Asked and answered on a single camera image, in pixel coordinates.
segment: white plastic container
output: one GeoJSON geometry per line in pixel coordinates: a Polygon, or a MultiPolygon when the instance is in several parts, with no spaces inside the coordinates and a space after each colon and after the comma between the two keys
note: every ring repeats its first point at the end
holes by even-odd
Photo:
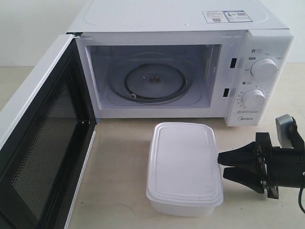
{"type": "Polygon", "coordinates": [[[201,124],[160,123],[151,142],[146,195],[161,213],[211,215],[223,202],[213,130],[201,124]]]}

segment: midea logo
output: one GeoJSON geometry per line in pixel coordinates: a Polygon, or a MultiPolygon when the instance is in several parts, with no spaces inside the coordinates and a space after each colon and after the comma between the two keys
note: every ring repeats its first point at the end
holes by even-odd
{"type": "Polygon", "coordinates": [[[246,117],[239,116],[238,120],[239,121],[246,121],[246,120],[253,120],[253,118],[246,118],[246,117]]]}

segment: open microwave door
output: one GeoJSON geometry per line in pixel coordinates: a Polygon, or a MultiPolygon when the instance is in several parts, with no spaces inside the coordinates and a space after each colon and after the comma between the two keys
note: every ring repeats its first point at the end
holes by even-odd
{"type": "Polygon", "coordinates": [[[95,116],[73,35],[61,35],[0,112],[0,228],[65,227],[95,116]]]}

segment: power level knob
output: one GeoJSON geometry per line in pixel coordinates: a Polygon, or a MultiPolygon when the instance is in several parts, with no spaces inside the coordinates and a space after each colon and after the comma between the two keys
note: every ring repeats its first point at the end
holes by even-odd
{"type": "Polygon", "coordinates": [[[269,58],[263,58],[256,61],[251,67],[251,74],[256,79],[273,78],[277,74],[275,62],[269,58]]]}
{"type": "Polygon", "coordinates": [[[246,108],[258,109],[265,104],[265,96],[261,90],[253,89],[243,95],[242,102],[246,108]]]}

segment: beige tabletop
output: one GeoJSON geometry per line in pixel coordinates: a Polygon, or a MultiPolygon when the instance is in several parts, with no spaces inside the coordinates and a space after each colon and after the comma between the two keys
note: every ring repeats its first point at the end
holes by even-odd
{"type": "MultiPolygon", "coordinates": [[[[28,71],[0,68],[0,108],[28,71]]],[[[296,119],[305,138],[304,87],[305,64],[287,64],[263,121],[256,127],[227,127],[222,118],[103,119],[96,126],[69,229],[304,229],[305,214],[297,203],[297,188],[280,187],[280,199],[275,200],[223,179],[223,204],[212,216],[202,218],[160,214],[152,209],[145,193],[149,145],[156,124],[206,124],[213,128],[220,152],[254,141],[256,132],[269,132],[273,145],[279,146],[275,118],[284,114],[296,119]]]]}

